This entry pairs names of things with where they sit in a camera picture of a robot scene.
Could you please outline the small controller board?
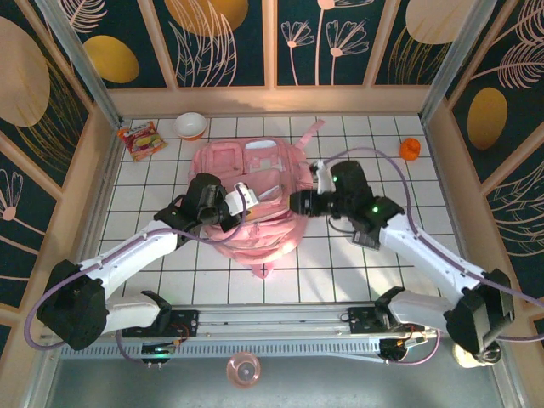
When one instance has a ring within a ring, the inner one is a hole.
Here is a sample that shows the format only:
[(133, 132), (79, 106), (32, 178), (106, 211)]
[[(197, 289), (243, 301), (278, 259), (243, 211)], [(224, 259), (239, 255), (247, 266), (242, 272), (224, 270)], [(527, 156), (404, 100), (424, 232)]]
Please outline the small controller board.
[(426, 342), (422, 337), (394, 339), (382, 339), (379, 343), (378, 357), (385, 361), (386, 364), (394, 364), (397, 366), (418, 366), (429, 360), (431, 354), (416, 361), (404, 361), (408, 355), (408, 351), (416, 346)]
[(173, 343), (144, 343), (141, 348), (141, 360), (148, 368), (161, 369), (174, 354), (177, 347)]

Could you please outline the pink plastic cup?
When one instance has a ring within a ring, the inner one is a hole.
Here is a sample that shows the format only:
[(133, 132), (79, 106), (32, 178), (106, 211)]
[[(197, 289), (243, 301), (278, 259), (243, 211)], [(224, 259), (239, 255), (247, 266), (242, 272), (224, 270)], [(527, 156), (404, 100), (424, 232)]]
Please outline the pink plastic cup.
[(237, 388), (250, 388), (261, 377), (261, 365), (258, 358), (248, 352), (234, 354), (226, 366), (229, 381)]

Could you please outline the red snack packet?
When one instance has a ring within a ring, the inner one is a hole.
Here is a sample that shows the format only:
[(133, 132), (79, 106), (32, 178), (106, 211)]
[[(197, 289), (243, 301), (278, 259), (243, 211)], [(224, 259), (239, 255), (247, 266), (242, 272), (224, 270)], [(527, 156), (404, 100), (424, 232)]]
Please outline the red snack packet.
[(167, 142), (157, 132), (152, 121), (134, 128), (121, 128), (116, 136), (125, 144), (134, 162), (141, 162), (167, 146)]

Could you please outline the wall panel with yellow oval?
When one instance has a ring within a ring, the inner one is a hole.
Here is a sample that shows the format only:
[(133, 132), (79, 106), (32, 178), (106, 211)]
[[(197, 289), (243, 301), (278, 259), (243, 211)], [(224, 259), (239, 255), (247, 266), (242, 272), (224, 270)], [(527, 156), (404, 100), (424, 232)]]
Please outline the wall panel with yellow oval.
[(138, 0), (60, 0), (60, 5), (107, 88), (167, 86)]

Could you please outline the orange squishy toy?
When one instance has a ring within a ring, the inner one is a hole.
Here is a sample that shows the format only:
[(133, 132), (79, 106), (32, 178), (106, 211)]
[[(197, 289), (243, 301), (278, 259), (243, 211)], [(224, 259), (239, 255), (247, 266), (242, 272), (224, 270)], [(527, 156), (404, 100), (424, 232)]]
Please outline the orange squishy toy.
[(405, 161), (415, 161), (421, 153), (421, 144), (417, 139), (407, 138), (403, 140), (399, 147), (399, 155)]

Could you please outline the aluminium frame post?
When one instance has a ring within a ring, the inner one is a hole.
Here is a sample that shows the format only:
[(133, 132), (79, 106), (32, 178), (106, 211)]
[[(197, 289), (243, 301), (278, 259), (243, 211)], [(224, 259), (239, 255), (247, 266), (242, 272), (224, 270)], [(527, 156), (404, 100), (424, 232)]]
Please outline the aluminium frame post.
[(34, 0), (34, 2), (79, 72), (98, 107), (105, 114), (108, 123), (114, 129), (118, 129), (121, 117), (79, 37), (80, 34), (91, 34), (107, 15), (106, 1)]
[(476, 0), (475, 4), (470, 8), (467, 18), (460, 26), (457, 38), (450, 46), (443, 63), (439, 67), (419, 112), (419, 118), (424, 129), (428, 127), (447, 89), (462, 68), (471, 48), (477, 42), (481, 31), (496, 7), (496, 3), (497, 0)]

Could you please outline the white and orange bowl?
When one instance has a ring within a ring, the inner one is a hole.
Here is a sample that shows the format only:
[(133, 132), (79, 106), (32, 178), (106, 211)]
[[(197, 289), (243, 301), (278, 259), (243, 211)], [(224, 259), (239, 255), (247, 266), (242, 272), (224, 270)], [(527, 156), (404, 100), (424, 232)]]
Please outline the white and orange bowl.
[(186, 112), (178, 116), (173, 123), (173, 131), (181, 139), (197, 140), (207, 129), (207, 119), (196, 112)]

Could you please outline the pink school backpack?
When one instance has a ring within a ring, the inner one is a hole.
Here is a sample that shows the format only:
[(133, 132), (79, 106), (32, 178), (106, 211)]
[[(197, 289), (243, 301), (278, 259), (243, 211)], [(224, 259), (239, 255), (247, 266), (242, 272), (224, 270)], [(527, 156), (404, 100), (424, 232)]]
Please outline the pink school backpack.
[(235, 186), (243, 183), (258, 201), (248, 208), (236, 236), (215, 249), (261, 279), (303, 238), (308, 219), (290, 209), (289, 197), (313, 188), (304, 147), (324, 124), (316, 121), (296, 144), (276, 137), (224, 139), (206, 144), (193, 157), (190, 179), (198, 173), (218, 177), (237, 206), (241, 200)]

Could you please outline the aluminium mounting rail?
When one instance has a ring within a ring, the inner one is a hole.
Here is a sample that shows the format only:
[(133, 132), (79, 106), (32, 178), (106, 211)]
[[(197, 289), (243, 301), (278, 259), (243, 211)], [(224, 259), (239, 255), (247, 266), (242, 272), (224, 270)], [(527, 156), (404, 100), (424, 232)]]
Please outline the aluminium mounting rail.
[(209, 335), (224, 338), (265, 337), (281, 338), (315, 334), (326, 337), (333, 334), (358, 336), (399, 336), (406, 332), (438, 330), (415, 323), (397, 324), (393, 331), (375, 334), (352, 334), (349, 328), (348, 308), (375, 306), (375, 302), (324, 305), (271, 305), (264, 307), (172, 306), (173, 310), (197, 310), (199, 323), (196, 336)]

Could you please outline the wall panel with flower print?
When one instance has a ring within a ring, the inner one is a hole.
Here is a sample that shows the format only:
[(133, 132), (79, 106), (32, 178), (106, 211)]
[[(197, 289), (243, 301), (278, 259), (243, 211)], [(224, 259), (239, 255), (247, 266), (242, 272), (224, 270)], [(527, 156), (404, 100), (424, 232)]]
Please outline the wall panel with flower print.
[(279, 86), (363, 83), (385, 0), (277, 0)]

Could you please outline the small dark rectangular case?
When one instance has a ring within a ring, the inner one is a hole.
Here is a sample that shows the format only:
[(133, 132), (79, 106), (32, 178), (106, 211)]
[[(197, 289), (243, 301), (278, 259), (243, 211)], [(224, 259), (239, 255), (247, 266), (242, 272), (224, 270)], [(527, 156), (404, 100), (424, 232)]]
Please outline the small dark rectangular case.
[(378, 251), (380, 249), (379, 233), (366, 233), (364, 231), (355, 231), (352, 234), (351, 243), (358, 247)]

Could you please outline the white bottle with black cap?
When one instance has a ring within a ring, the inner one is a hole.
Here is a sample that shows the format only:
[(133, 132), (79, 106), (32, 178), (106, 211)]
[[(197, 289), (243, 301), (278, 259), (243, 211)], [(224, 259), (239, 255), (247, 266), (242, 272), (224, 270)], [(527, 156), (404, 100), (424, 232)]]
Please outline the white bottle with black cap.
[(495, 362), (489, 362), (489, 361), (481, 362), (476, 360), (469, 352), (464, 350), (461, 346), (459, 346), (456, 343), (453, 345), (452, 354), (456, 363), (460, 367), (465, 369), (484, 367), (484, 366), (493, 366), (495, 364)]

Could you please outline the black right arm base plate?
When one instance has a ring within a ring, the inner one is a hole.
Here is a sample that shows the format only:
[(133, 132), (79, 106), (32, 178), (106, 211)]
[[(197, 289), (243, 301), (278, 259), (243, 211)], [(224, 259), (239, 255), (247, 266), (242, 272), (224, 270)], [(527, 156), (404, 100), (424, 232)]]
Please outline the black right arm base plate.
[(396, 319), (384, 307), (375, 306), (348, 308), (348, 323), (352, 334), (386, 333), (397, 326)]

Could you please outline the wall panel with leaf print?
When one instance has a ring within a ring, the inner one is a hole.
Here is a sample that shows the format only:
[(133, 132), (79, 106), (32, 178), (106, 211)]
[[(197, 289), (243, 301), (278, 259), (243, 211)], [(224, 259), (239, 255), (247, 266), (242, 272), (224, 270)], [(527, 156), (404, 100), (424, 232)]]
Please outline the wall panel with leaf print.
[(152, 0), (179, 88), (262, 87), (263, 0)]

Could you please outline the wall panel with beige oval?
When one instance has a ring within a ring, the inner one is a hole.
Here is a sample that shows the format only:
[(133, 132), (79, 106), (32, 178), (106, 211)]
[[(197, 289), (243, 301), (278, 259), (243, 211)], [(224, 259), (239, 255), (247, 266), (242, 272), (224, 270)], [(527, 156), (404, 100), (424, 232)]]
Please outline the wall panel with beige oval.
[(378, 86), (427, 86), (444, 61), (456, 32), (441, 0), (400, 0), (377, 71)]

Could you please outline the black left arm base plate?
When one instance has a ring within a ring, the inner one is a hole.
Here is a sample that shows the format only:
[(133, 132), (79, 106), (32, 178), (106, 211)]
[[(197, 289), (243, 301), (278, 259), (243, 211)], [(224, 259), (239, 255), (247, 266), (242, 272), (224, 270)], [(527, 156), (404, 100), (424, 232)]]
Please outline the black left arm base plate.
[(122, 330), (123, 337), (195, 337), (199, 323), (197, 310), (173, 310), (161, 315), (148, 327), (130, 327)]

